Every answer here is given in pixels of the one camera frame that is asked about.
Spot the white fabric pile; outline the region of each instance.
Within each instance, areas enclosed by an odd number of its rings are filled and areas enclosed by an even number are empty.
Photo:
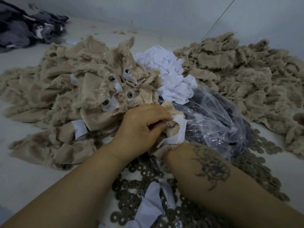
[[[189,98],[193,96],[192,89],[197,87],[197,83],[193,76],[182,75],[183,59],[177,60],[171,50],[166,50],[159,45],[143,53],[135,54],[134,59],[144,65],[148,71],[151,68],[160,70],[162,86],[157,92],[165,101],[174,101],[182,105],[189,102]]]

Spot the skin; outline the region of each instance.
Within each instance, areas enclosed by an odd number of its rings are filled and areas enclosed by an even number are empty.
[[[172,116],[160,105],[146,104],[127,111],[112,142],[1,228],[95,227],[116,176],[153,146],[166,127],[162,120],[172,120]],[[304,215],[274,198],[210,147],[183,143],[165,159],[187,198],[226,216],[236,227],[304,227]]]

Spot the clear plastic bag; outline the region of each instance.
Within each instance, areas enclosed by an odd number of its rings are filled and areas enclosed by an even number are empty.
[[[188,103],[180,105],[173,102],[187,119],[185,139],[214,148],[228,160],[247,149],[253,134],[237,106],[205,86],[199,86],[193,92]]]

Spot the white tabletop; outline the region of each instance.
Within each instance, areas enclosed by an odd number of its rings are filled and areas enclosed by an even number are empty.
[[[105,42],[110,48],[116,47],[119,42],[131,36],[135,36],[135,45],[131,49],[133,54],[143,52],[157,44],[165,49],[175,50],[191,43],[168,35],[146,31],[136,31],[135,34],[132,33],[134,29],[74,18],[70,20],[66,29],[67,34],[64,36],[66,39],[80,40],[85,38],[86,35],[92,34],[95,38]],[[113,33],[114,30],[118,33],[123,31],[125,35]],[[9,53],[0,54],[0,71],[14,67],[35,66],[48,47],[48,45],[37,44],[30,48],[15,49]],[[30,124],[13,122],[4,118],[2,112],[8,106],[8,104],[0,102],[0,205],[16,213],[41,192],[61,179],[67,172],[32,165],[8,156],[9,150],[7,147],[11,142],[39,131],[38,128],[34,128]],[[282,136],[273,134],[256,123],[252,123],[252,126],[260,130],[261,136],[275,142],[278,146],[284,147]],[[263,156],[266,159],[265,165],[272,170],[272,175],[279,178],[282,183],[281,191],[291,199],[289,205],[304,213],[304,161],[297,159],[286,151],[271,156],[266,153],[261,155],[255,152],[255,154]],[[139,172],[131,175],[125,171],[123,177],[128,180],[139,179]],[[118,210],[117,201],[113,196],[114,192],[109,192],[100,219],[109,227],[119,227],[118,224],[111,224],[109,221],[110,214]]]

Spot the black ink tattoo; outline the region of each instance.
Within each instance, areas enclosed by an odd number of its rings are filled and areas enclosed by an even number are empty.
[[[217,154],[212,148],[199,143],[191,143],[191,145],[193,146],[194,153],[198,156],[192,159],[202,165],[202,172],[196,174],[196,176],[207,176],[208,181],[211,182],[211,187],[208,191],[213,190],[218,181],[225,182],[230,177],[229,167],[217,157]]]

